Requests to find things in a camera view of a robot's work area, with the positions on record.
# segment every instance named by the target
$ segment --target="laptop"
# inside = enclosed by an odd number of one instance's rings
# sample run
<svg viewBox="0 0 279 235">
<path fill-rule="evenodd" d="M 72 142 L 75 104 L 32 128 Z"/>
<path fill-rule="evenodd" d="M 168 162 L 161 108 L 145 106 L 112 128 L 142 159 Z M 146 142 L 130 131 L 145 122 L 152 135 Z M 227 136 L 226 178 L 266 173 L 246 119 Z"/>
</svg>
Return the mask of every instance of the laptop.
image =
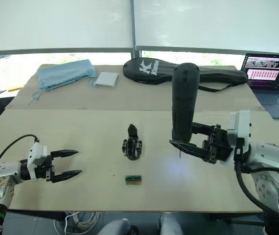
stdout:
<svg viewBox="0 0 279 235">
<path fill-rule="evenodd" d="M 241 70 L 265 110 L 279 118 L 279 55 L 246 54 Z"/>
</svg>

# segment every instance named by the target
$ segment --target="laptop screen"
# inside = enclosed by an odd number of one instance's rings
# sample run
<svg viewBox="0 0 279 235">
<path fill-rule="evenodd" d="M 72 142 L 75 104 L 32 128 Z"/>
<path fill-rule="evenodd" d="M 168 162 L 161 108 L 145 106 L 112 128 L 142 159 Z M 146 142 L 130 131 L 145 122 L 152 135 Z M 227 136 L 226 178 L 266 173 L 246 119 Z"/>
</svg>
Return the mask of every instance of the laptop screen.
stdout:
<svg viewBox="0 0 279 235">
<path fill-rule="evenodd" d="M 279 92 L 279 55 L 246 54 L 241 70 L 252 90 Z"/>
</svg>

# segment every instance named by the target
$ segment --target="black cable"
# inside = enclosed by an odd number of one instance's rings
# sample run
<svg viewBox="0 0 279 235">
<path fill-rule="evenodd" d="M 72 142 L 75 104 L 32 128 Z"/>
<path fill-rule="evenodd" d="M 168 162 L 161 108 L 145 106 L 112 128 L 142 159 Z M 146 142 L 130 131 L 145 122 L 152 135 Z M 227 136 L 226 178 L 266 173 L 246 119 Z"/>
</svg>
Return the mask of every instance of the black cable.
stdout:
<svg viewBox="0 0 279 235">
<path fill-rule="evenodd" d="M 254 169 L 254 170 L 250 170 L 250 173 L 257 173 L 257 172 L 261 172 L 261 171 L 276 171 L 276 172 L 279 172 L 279 168 L 276 168 L 276 167 L 257 168 L 257 169 Z"/>
<path fill-rule="evenodd" d="M 264 212 L 279 219 L 278 211 L 275 211 L 272 208 L 268 207 L 267 205 L 263 204 L 249 192 L 249 190 L 245 186 L 245 183 L 242 178 L 241 165 L 242 165 L 242 163 L 240 160 L 235 160 L 235 172 L 236 172 L 237 181 L 238 181 L 238 184 L 240 185 L 241 189 L 243 190 L 244 194 L 248 197 L 248 199 L 252 203 L 254 203 L 256 206 L 261 208 Z"/>
<path fill-rule="evenodd" d="M 37 136 L 36 135 L 32 135 L 32 134 L 27 134 L 27 135 L 24 135 L 24 136 L 21 136 L 21 137 L 19 137 L 19 138 L 17 138 L 15 141 L 13 141 L 11 144 L 9 144 L 3 151 L 2 151 L 2 153 L 0 154 L 0 159 L 2 158 L 2 156 L 5 154 L 5 152 L 12 146 L 12 145 L 14 145 L 16 142 L 18 142 L 19 140 L 21 140 L 21 139 L 23 139 L 23 138 L 25 138 L 25 137 L 29 137 L 29 136 L 31 136 L 31 137 L 34 137 L 34 142 L 39 142 L 40 140 L 37 138 Z"/>
</svg>

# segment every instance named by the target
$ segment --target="table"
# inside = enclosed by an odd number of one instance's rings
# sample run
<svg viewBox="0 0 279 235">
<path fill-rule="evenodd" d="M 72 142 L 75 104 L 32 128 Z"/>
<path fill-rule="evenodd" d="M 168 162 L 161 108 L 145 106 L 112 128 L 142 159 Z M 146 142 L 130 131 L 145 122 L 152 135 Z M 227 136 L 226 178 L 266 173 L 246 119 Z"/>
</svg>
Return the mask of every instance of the table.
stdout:
<svg viewBox="0 0 279 235">
<path fill-rule="evenodd" d="M 196 112 L 194 121 L 227 128 L 228 111 Z M 279 126 L 267 112 L 251 112 L 252 141 L 279 145 Z M 143 141 L 141 157 L 130 161 L 121 146 L 133 123 Z M 24 134 L 35 134 L 48 150 L 76 149 L 54 160 L 55 169 L 81 169 L 78 176 L 52 184 L 45 180 L 17 185 L 11 209 L 41 211 L 259 212 L 237 184 L 233 167 L 208 164 L 168 143 L 170 111 L 15 110 L 0 116 L 0 152 Z M 193 135 L 201 145 L 204 136 Z M 32 138 L 15 144 L 1 161 L 25 159 Z M 142 185 L 126 185 L 125 175 L 142 175 Z M 244 180 L 251 192 L 254 183 Z"/>
<path fill-rule="evenodd" d="M 94 88 L 87 79 L 76 81 L 55 90 L 45 92 L 38 101 L 31 104 L 32 94 L 39 90 L 35 74 L 21 89 L 7 109 L 82 109 L 82 110 L 171 110 L 171 82 L 159 85 L 136 83 L 127 79 L 122 66 L 95 66 L 100 72 L 117 72 L 119 77 L 115 88 Z M 235 69 L 233 66 L 222 68 Z M 211 88 L 223 88 L 225 84 L 202 83 Z M 228 88 L 217 93 L 198 90 L 196 111 L 264 110 L 247 84 Z"/>
</svg>

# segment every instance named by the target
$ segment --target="person's leg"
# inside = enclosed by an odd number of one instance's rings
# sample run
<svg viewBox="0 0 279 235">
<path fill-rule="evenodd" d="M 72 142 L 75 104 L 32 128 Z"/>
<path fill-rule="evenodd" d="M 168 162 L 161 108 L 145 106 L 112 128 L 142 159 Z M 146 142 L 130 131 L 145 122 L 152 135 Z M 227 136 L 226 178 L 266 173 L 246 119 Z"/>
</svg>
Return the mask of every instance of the person's leg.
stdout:
<svg viewBox="0 0 279 235">
<path fill-rule="evenodd" d="M 128 219 L 117 219 L 103 227 L 97 235 L 138 235 L 139 230 Z"/>
<path fill-rule="evenodd" d="M 160 223 L 160 235 L 183 235 L 180 224 L 170 213 L 163 213 Z"/>
</svg>

